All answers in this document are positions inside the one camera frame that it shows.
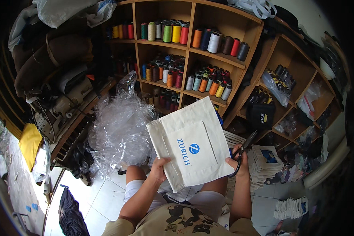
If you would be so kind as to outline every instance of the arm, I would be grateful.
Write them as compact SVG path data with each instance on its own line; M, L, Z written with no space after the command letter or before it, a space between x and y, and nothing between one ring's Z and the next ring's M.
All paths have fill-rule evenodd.
M236 144L233 152L241 147L241 144ZM237 162L231 158L226 158L226 162L234 169L237 167ZM238 219L252 217L252 200L250 196L250 175L248 167L248 156L246 152L241 155L241 166L236 174L235 192L230 213L230 226Z
M166 180L163 165L170 162L170 158L156 158L151 173L140 189L122 207L118 219L126 219L132 223L134 229L145 217L151 203L162 182Z

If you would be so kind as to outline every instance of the person's left hand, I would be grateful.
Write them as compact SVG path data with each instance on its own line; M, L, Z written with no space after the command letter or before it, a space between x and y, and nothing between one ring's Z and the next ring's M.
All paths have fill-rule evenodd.
M151 173L149 174L148 178L153 179L159 184L164 182L166 180L166 175L163 170L163 165L170 161L170 158L155 158L154 162L152 163Z

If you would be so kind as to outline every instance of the black scissors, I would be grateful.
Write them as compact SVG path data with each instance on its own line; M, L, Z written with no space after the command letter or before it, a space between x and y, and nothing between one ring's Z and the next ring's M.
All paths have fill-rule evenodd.
M237 172L240 169L240 165L241 165L241 155L243 154L243 152L245 151L245 149L248 148L248 146L250 146L250 144L252 143L253 139L255 138L255 136L257 135L257 130L255 132L253 132L244 142L244 144L241 146L241 148L237 149L235 153L232 154L232 149L230 149L230 154L231 154L231 158L235 159L236 155L239 154L239 158L237 159L238 163L237 163L237 168L235 170L235 172L233 174L230 174L228 177L232 178L234 177Z

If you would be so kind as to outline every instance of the black pouch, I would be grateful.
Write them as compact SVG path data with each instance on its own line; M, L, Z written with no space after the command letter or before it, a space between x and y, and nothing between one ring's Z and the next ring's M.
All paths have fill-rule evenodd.
M275 113L274 104L250 103L246 109L246 119L257 130L271 130Z

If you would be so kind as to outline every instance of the hand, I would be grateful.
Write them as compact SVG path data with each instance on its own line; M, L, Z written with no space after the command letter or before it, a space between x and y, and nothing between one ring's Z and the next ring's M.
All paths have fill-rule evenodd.
M236 144L233 147L232 153L235 153L239 148L241 148L241 146L242 146L242 144ZM236 154L236 156L234 158L235 158L235 160L233 160L231 158L226 158L225 162L227 162L230 166L232 166L232 168L234 168L236 170L236 168L237 168L237 161L236 160L239 158L239 154ZM245 151L241 155L240 161L241 161L240 169L235 176L236 177L249 177L248 155L246 154Z
M152 163L151 173L149 174L148 178L153 179L159 184L164 182L166 180L166 175L163 170L163 165L170 161L170 158L155 158L154 162Z

